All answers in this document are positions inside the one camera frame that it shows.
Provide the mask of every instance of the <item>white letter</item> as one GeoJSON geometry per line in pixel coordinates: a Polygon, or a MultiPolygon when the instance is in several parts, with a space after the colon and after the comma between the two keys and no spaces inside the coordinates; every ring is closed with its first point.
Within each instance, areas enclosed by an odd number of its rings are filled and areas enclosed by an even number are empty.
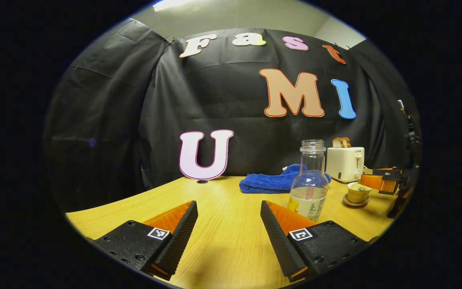
{"type": "Polygon", "coordinates": [[[215,154],[213,163],[209,167],[197,164],[197,150],[199,141],[203,139],[202,132],[186,132],[181,134],[181,153],[179,155],[179,169],[190,179],[215,179],[222,175],[227,166],[227,144],[233,137],[232,130],[215,130],[210,136],[215,139],[215,154]]]}
{"type": "Polygon", "coordinates": [[[187,57],[187,56],[196,55],[200,53],[201,50],[198,49],[198,47],[199,46],[202,48],[207,47],[209,44],[209,39],[215,39],[215,38],[217,38],[217,35],[210,34],[210,35],[204,35],[204,36],[188,39],[186,41],[187,45],[185,48],[185,52],[181,53],[179,57],[187,57]]]}

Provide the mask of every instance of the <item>bottle label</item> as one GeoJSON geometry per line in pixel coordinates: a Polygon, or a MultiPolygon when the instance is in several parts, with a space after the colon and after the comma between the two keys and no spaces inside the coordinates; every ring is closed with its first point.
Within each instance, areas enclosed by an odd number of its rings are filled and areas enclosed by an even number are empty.
{"type": "Polygon", "coordinates": [[[288,209],[316,222],[322,212],[325,200],[325,196],[320,199],[299,199],[290,195],[288,209]]]}

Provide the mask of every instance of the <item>letter m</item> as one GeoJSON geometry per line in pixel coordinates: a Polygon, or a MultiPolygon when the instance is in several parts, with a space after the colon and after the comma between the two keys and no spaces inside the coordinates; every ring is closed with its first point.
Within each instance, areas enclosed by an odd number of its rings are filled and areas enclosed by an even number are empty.
{"type": "Polygon", "coordinates": [[[269,117],[285,116],[288,112],[281,104],[284,99],[290,111],[297,115],[304,99],[302,114],[309,117],[323,117],[324,110],[320,105],[317,91],[317,77],[311,73],[299,73],[297,83],[290,80],[278,69],[262,69],[260,75],[266,79],[268,86],[268,108],[265,114],[269,117]]]}

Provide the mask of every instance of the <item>white toaster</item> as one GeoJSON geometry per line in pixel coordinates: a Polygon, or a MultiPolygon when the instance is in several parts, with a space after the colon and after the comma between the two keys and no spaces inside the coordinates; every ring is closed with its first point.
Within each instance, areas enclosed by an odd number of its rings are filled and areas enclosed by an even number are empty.
{"type": "Polygon", "coordinates": [[[359,181],[365,164],[365,148],[328,148],[326,173],[343,183],[359,181]]]}

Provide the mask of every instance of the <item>wooden table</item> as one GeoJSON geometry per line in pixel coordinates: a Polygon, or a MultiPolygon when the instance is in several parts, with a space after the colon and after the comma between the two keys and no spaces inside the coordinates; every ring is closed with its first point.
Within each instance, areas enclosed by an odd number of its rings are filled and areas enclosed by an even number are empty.
{"type": "MultiPolygon", "coordinates": [[[[176,274],[169,283],[183,288],[279,288],[290,282],[281,272],[260,217],[262,200],[279,205],[284,194],[244,194],[238,183],[244,176],[221,176],[208,183],[182,177],[142,194],[67,217],[84,236],[96,239],[123,222],[143,222],[181,205],[197,201],[199,217],[176,274]]],[[[318,222],[332,220],[368,241],[392,223],[386,217],[396,196],[370,192],[361,207],[342,200],[347,185],[335,179],[318,222]]]]}

